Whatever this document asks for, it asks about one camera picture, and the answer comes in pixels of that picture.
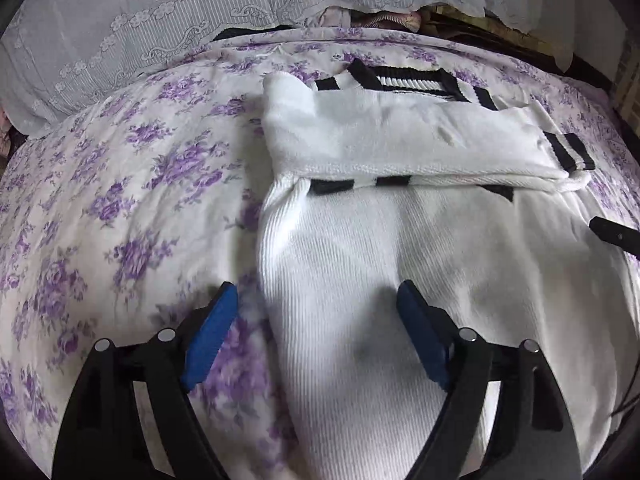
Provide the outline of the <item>white knit v-neck sweater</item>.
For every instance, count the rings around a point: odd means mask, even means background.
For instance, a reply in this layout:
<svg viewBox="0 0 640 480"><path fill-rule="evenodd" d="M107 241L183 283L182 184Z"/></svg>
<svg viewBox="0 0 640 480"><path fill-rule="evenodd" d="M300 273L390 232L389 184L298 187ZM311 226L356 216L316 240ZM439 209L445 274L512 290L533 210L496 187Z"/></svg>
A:
<svg viewBox="0 0 640 480"><path fill-rule="evenodd" d="M401 323L404 281L488 341L537 341L592 466L632 382L639 277L590 230L582 139L536 103L359 63L267 76L262 128L257 269L311 477L402 478L435 425L445 393Z"/></svg>

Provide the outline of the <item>checkered beige curtain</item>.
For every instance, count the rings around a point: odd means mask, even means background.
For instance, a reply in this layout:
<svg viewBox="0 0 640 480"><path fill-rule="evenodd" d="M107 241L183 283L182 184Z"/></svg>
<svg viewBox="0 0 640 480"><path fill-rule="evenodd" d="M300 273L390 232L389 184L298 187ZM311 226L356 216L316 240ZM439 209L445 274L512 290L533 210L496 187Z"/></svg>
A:
<svg viewBox="0 0 640 480"><path fill-rule="evenodd" d="M639 79L639 45L631 34L627 34L612 87L612 99L614 108L636 136L640 122Z"/></svg>

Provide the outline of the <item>purple floral bed sheet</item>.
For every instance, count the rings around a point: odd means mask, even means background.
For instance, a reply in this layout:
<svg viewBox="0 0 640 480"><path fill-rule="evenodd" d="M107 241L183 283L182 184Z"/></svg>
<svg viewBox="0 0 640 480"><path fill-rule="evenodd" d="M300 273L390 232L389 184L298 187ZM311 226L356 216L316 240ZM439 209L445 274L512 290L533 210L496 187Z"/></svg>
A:
<svg viewBox="0 0 640 480"><path fill-rule="evenodd" d="M352 64L439 70L540 105L594 162L597 217L639 229L639 166L605 109L564 79L445 40L289 30L214 42L27 141L1 180L1 404L45 474L73 386L100 339L125 347L176 327L235 284L238 316L189 392L233 479L314 479L296 436L260 288L273 184L264 81L312 84Z"/></svg>

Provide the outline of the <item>folded blankets under lace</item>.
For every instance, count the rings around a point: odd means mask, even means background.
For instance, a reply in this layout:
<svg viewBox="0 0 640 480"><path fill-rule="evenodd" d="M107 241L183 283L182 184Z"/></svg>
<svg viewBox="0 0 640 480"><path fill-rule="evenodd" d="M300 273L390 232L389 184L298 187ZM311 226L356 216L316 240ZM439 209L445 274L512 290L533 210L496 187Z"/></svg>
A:
<svg viewBox="0 0 640 480"><path fill-rule="evenodd" d="M551 44L532 34L506 27L498 18L471 18L451 6L426 6L409 14L350 11L349 27L333 27L333 41L357 41L369 29L382 30L393 41L402 35L425 36L452 41L516 58L548 73L561 75L551 55Z"/></svg>

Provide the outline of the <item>white lace cover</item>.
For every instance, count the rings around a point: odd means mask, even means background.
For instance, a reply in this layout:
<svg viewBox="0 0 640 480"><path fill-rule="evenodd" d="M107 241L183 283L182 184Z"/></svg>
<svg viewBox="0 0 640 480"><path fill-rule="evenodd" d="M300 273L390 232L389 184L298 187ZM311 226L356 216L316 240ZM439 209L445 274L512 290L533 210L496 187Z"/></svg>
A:
<svg viewBox="0 0 640 480"><path fill-rule="evenodd" d="M445 3L574 50L575 0L23 0L1 29L1 104L36 134L228 28L321 26L333 8L411 12Z"/></svg>

